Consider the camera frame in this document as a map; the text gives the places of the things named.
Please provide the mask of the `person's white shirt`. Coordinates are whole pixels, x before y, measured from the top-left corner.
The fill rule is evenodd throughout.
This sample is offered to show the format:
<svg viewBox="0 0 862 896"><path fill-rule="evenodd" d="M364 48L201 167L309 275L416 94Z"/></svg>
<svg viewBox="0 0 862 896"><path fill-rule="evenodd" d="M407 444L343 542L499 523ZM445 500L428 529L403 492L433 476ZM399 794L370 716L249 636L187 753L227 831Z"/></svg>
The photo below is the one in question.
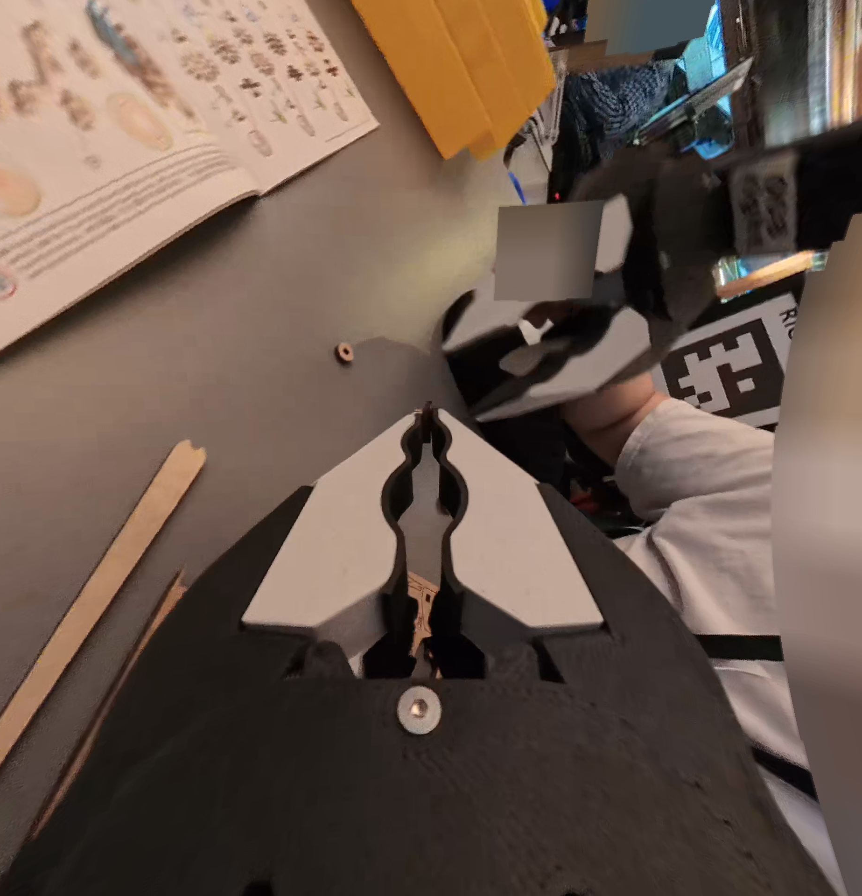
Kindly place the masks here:
<svg viewBox="0 0 862 896"><path fill-rule="evenodd" d="M616 483L644 532L618 546L695 635L779 636L771 538L774 436L664 397L629 435ZM782 659L711 660L780 811L846 894L810 776Z"/></svg>

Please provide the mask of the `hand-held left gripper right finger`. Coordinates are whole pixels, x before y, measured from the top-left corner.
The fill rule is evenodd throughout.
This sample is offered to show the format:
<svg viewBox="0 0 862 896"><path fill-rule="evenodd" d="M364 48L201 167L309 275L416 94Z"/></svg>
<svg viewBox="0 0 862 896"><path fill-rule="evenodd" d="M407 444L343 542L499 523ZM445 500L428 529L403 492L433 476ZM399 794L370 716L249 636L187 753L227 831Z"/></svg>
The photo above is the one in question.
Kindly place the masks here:
<svg viewBox="0 0 862 896"><path fill-rule="evenodd" d="M551 638L603 616L537 479L447 411L435 411L442 536L438 676L561 676Z"/></svg>

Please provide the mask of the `pointed wooden stick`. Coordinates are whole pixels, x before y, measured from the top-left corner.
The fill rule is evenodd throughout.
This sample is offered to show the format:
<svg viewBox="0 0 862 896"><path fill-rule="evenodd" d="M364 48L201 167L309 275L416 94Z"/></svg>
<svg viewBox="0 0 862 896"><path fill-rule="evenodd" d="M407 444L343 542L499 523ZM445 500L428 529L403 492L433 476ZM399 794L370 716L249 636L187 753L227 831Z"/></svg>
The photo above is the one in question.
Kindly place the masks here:
<svg viewBox="0 0 862 896"><path fill-rule="evenodd" d="M0 768L205 466L190 440L173 447L0 712Z"/></svg>

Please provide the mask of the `printed marker tag screen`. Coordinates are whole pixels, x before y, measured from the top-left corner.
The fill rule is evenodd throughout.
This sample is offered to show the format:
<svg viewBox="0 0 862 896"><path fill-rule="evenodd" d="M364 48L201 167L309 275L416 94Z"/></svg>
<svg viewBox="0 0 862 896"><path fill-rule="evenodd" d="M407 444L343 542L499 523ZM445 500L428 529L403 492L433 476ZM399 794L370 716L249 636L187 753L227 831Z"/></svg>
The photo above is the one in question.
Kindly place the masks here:
<svg viewBox="0 0 862 896"><path fill-rule="evenodd" d="M797 308L787 292L690 330L652 370L655 386L714 416L774 431Z"/></svg>

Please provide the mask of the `laser-cut wooden parts sheet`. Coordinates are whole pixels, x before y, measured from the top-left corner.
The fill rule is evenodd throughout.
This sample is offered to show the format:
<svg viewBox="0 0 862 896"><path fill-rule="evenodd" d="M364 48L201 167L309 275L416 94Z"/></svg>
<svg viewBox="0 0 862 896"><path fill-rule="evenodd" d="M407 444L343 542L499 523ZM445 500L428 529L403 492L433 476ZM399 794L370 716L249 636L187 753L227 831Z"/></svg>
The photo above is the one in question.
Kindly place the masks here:
<svg viewBox="0 0 862 896"><path fill-rule="evenodd" d="M123 665L107 690L93 718L89 722L84 734L80 738L68 762L63 768L52 794L44 802L44 806L32 823L26 838L26 842L32 842L43 830L46 823L56 812L57 807L65 798L73 781L77 778L95 745L98 734L116 702L118 694L123 689L131 675L133 668L143 653L147 642L153 637L160 625L170 615L172 610L184 596L187 585L184 582L185 570L179 570L172 578L168 587L156 603L156 607L145 626L141 630L136 642L123 660ZM411 656L418 657L422 641L430 635L429 615L433 608L435 597L439 592L439 585L433 584L424 577L409 572L406 575L407 594L414 599L417 605L417 615L414 621Z"/></svg>

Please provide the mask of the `yellow plastic bin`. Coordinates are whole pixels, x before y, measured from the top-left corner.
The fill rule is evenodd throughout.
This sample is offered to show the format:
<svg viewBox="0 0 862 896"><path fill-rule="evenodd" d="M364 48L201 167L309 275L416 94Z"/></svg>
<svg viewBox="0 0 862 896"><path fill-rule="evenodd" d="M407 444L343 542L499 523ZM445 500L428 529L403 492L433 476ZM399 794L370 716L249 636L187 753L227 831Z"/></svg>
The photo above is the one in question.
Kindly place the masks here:
<svg viewBox="0 0 862 896"><path fill-rule="evenodd" d="M503 150L556 88L539 1L353 1L437 151Z"/></svg>

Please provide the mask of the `illustrated instruction booklet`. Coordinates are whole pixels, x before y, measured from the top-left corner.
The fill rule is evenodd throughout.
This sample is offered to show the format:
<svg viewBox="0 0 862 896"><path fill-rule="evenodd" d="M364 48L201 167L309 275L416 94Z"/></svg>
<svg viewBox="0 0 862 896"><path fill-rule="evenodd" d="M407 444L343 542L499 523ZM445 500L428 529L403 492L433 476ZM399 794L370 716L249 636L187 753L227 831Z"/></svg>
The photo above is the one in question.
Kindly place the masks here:
<svg viewBox="0 0 862 896"><path fill-rule="evenodd" d="M305 2L0 1L0 353L378 126Z"/></svg>

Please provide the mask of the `person's right forearm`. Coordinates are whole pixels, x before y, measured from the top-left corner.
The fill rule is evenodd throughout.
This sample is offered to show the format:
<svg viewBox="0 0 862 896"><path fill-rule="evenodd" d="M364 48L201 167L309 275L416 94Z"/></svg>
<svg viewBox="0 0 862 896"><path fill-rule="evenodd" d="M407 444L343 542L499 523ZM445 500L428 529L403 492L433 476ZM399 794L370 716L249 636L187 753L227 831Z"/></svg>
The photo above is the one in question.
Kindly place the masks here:
<svg viewBox="0 0 862 896"><path fill-rule="evenodd" d="M627 441L667 395L649 372L560 407L562 420L602 462L614 467Z"/></svg>

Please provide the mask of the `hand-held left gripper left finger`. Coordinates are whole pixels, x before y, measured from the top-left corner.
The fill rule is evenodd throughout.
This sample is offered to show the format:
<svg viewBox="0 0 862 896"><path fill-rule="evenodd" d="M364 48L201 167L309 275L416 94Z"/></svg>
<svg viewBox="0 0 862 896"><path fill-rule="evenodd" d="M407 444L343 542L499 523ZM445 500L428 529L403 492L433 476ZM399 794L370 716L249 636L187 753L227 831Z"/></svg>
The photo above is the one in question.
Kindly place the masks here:
<svg viewBox="0 0 862 896"><path fill-rule="evenodd" d="M400 524L413 504L424 415L408 414L317 479L241 625L358 657L366 676L412 676L418 604Z"/></svg>

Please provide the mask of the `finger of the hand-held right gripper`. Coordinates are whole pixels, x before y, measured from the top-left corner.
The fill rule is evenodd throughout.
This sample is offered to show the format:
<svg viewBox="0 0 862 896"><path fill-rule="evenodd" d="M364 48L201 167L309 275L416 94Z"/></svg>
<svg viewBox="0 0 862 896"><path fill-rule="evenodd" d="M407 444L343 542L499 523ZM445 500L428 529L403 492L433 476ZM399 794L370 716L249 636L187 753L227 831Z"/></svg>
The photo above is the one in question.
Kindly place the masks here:
<svg viewBox="0 0 862 896"><path fill-rule="evenodd" d="M633 225L628 199L502 207L494 265L452 306L447 352L517 326L539 307L591 305L623 295Z"/></svg>
<svg viewBox="0 0 862 896"><path fill-rule="evenodd" d="M651 348L649 323L631 308L609 322L594 345L581 339L542 339L514 352L506 379L471 405L479 422L521 417L539 409L587 397L611 381Z"/></svg>

